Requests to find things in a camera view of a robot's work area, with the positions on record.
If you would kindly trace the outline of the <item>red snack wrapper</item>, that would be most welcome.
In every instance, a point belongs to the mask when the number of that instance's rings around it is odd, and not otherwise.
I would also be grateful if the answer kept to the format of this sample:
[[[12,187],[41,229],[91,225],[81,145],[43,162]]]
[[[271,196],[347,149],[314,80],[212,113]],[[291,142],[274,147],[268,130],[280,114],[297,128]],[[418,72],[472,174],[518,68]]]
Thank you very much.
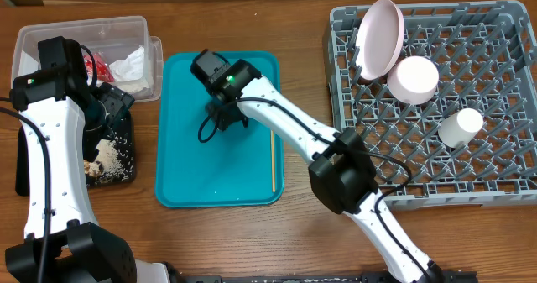
[[[100,85],[102,82],[113,83],[115,81],[111,69],[106,63],[103,54],[101,52],[93,53],[94,61],[96,62],[96,77],[97,84]],[[91,57],[88,54],[84,54],[85,67],[88,76],[88,84],[92,83],[93,75],[93,62]]]

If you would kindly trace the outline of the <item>white napkin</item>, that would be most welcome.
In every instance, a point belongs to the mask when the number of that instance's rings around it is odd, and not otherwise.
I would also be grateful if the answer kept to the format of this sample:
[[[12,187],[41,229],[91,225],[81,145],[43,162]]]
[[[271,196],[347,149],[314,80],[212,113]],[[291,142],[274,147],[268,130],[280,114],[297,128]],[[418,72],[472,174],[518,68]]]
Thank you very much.
[[[145,76],[145,48],[140,45],[124,60],[116,60],[109,65],[114,78],[113,85],[137,97],[147,96],[151,90]]]

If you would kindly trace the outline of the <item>brown food scrap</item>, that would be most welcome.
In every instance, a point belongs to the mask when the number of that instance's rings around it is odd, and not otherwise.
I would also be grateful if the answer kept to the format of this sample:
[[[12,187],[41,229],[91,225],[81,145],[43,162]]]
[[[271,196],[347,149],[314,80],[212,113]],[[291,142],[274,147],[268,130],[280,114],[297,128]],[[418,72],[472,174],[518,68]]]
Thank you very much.
[[[102,165],[102,162],[99,160],[95,160],[93,162],[89,162],[85,160],[84,170],[87,176],[91,178],[98,178],[103,174],[104,166]]]

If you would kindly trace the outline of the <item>large white plate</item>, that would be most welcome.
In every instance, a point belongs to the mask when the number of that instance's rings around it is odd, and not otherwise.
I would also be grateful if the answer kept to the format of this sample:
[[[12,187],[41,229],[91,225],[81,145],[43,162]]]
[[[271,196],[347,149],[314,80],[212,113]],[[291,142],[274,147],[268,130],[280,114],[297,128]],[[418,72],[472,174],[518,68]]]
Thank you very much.
[[[358,27],[356,66],[361,77],[371,81],[394,66],[404,42],[404,16],[391,0],[377,0]]]

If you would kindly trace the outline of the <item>small white plate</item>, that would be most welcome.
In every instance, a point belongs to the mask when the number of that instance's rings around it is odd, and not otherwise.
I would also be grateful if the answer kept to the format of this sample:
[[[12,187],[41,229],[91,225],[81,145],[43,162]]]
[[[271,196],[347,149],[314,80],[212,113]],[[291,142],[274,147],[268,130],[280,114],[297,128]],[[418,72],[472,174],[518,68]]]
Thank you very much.
[[[439,71],[431,60],[410,56],[389,72],[387,86],[398,101],[420,105],[434,96],[439,80]]]

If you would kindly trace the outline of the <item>white paper cup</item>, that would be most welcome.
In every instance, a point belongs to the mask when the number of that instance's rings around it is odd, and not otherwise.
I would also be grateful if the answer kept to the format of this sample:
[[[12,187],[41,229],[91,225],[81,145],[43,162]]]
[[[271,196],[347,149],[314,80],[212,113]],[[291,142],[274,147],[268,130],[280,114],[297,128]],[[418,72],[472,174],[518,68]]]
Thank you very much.
[[[482,129],[483,116],[476,109],[464,108],[443,120],[438,130],[440,140],[450,148],[468,144]]]

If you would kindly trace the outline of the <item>grey dishwasher rack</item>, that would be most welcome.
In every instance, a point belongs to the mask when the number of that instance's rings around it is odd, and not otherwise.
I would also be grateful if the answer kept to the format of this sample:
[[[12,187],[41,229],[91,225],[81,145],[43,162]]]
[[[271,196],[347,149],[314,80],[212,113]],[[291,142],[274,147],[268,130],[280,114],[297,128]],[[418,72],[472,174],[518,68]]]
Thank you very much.
[[[366,146],[402,160],[413,180],[389,194],[393,209],[536,202],[536,38],[517,1],[404,4],[402,56],[424,56],[440,75],[434,96],[412,106],[384,78],[356,66],[364,6],[333,8],[324,37],[336,128],[354,127]],[[484,124],[468,143],[443,144],[440,124],[464,108]]]

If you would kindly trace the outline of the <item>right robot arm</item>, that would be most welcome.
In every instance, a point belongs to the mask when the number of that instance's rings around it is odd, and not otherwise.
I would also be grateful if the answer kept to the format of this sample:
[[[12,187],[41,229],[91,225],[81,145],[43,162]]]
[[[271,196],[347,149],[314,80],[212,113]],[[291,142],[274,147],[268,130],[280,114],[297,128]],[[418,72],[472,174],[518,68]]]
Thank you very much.
[[[311,190],[335,214],[348,216],[381,254],[396,282],[442,282],[441,268],[402,229],[376,182],[374,159],[400,166],[406,180],[410,168],[402,161],[368,150],[356,129],[339,131],[312,118],[285,98],[251,63],[230,63],[210,50],[198,54],[190,72],[211,101],[205,122],[224,131],[255,120],[289,144],[308,165]]]

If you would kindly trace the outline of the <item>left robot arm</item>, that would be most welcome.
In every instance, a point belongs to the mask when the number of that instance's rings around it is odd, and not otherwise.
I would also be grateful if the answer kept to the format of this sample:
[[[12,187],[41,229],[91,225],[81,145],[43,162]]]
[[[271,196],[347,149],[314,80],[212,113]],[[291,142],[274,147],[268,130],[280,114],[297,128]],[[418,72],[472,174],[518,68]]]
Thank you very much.
[[[180,282],[172,265],[135,259],[91,208],[84,163],[134,99],[87,72],[87,51],[62,36],[40,41],[39,70],[14,79],[13,107],[1,110],[22,124],[29,182],[24,241],[6,249],[7,270],[19,282]]]

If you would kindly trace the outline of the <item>black rectangular tray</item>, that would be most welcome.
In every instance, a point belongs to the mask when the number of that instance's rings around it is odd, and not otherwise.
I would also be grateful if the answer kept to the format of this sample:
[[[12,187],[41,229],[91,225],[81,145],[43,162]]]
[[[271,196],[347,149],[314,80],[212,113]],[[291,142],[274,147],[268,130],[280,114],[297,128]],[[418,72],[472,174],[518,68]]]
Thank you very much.
[[[102,139],[98,155],[93,162],[84,161],[88,188],[130,183],[136,177],[135,146],[131,113],[120,121],[113,140]],[[23,128],[18,131],[18,158],[15,191],[23,197],[29,196],[29,162],[26,137]]]

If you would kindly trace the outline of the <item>teal serving tray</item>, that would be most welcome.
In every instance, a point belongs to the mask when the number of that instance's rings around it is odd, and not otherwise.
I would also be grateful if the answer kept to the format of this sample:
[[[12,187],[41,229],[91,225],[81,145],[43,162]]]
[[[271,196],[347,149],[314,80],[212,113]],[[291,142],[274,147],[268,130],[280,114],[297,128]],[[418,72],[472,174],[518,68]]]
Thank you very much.
[[[271,187],[270,129],[251,121],[234,123],[207,143],[214,125],[201,126],[206,89],[190,73],[195,53],[172,55],[164,63],[160,99],[155,195],[170,208],[268,205],[284,190],[284,146],[274,135],[276,192]]]

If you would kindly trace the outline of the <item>spilled rice pile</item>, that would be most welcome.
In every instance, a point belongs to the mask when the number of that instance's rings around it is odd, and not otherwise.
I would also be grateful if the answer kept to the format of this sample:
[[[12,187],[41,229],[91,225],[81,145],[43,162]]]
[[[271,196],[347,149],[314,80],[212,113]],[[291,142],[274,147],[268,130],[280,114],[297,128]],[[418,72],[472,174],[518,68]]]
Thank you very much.
[[[127,137],[102,139],[96,149],[98,155],[95,160],[102,162],[104,172],[98,178],[91,178],[85,174],[88,187],[130,182],[135,177],[133,144]]]

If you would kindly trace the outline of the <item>clear plastic storage bin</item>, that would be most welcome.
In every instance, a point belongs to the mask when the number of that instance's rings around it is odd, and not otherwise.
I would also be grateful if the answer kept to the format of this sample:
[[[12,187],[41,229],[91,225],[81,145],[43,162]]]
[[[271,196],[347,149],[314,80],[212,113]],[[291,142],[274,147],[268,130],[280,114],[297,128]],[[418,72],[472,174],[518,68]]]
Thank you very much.
[[[95,18],[36,24],[21,28],[18,33],[11,77],[28,75],[40,68],[38,42],[63,36],[86,46],[90,52],[101,52],[108,66],[124,60],[140,45],[145,48],[145,76],[151,90],[147,96],[133,96],[136,102],[160,99],[163,82],[163,47],[160,38],[149,34],[142,16]]]

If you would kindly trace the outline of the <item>wooden chopstick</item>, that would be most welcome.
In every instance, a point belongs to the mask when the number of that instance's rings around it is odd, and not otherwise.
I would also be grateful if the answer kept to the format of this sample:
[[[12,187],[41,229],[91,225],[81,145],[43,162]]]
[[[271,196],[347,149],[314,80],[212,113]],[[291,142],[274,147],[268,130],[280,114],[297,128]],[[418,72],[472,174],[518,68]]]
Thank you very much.
[[[270,154],[271,154],[271,187],[272,193],[276,192],[276,164],[274,150],[274,131],[270,131]]]

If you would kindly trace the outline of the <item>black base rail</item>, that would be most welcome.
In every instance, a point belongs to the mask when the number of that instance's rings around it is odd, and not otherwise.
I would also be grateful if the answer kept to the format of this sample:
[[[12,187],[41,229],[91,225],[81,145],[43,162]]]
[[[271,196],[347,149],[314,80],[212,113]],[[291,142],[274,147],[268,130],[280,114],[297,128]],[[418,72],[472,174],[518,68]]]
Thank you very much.
[[[184,283],[389,283],[395,279],[387,271],[365,272],[361,275],[287,275],[258,277],[221,277],[219,275],[177,275],[172,282]]]

